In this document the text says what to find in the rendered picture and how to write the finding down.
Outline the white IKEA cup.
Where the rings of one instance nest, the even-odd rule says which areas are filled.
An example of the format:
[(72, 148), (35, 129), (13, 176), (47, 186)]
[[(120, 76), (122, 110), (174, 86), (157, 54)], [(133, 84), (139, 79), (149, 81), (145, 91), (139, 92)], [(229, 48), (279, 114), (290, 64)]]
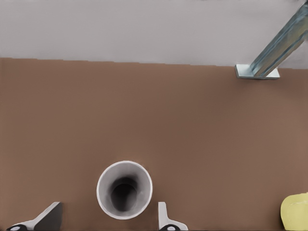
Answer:
[(149, 205), (153, 182), (148, 171), (133, 161), (119, 161), (107, 167), (96, 189), (105, 214), (118, 220), (139, 216)]

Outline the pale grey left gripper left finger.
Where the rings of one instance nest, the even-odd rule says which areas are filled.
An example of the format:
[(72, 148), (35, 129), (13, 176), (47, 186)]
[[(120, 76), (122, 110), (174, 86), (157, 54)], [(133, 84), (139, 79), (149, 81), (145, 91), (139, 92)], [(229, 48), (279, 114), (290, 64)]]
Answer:
[(63, 220), (63, 204), (53, 202), (36, 218), (14, 224), (6, 231), (60, 231)]

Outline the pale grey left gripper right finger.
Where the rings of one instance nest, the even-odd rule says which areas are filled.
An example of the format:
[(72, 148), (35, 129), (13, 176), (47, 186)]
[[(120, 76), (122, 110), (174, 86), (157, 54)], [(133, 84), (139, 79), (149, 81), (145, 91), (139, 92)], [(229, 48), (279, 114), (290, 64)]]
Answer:
[(188, 231), (187, 225), (179, 221), (172, 220), (167, 214), (165, 202), (158, 203), (158, 230), (159, 231)]

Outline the silver frame post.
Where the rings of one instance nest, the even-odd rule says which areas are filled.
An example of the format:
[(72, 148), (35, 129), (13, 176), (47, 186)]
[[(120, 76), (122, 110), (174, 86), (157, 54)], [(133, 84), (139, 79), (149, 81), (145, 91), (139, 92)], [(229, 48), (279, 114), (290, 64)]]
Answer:
[(242, 79), (275, 80), (277, 67), (308, 39), (308, 0), (264, 48), (251, 64), (237, 64), (236, 75)]

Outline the yellow apple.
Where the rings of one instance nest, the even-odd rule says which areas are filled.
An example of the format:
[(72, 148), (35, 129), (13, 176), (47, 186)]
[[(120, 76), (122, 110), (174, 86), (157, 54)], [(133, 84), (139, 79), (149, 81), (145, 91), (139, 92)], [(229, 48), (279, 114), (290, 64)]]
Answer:
[(286, 231), (308, 231), (308, 192), (287, 196), (280, 213)]

